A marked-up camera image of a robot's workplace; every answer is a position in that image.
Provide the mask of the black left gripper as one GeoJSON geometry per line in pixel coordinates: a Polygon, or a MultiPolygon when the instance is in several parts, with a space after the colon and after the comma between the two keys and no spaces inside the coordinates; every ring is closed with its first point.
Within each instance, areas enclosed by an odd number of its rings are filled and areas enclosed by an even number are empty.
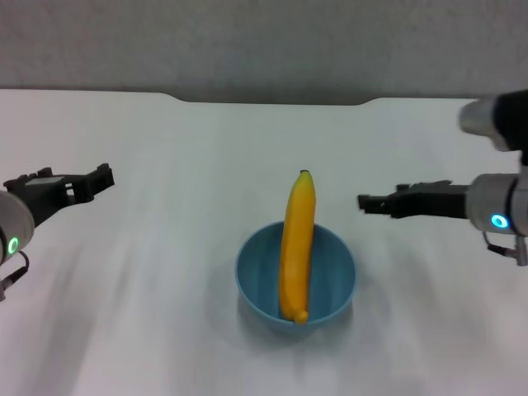
{"type": "Polygon", "coordinates": [[[2,189],[2,229],[33,231],[58,211],[94,200],[115,185],[112,169],[103,163],[86,175],[54,174],[47,167],[5,181],[2,189]]]}

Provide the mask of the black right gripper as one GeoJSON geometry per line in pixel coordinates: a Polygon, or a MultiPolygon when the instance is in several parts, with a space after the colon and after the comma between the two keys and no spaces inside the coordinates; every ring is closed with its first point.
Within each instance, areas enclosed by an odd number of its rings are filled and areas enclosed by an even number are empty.
{"type": "Polygon", "coordinates": [[[358,195],[357,204],[365,214],[395,219],[419,215],[466,219],[468,189],[468,185],[455,185],[447,180],[400,184],[396,192],[386,196],[358,195]]]}

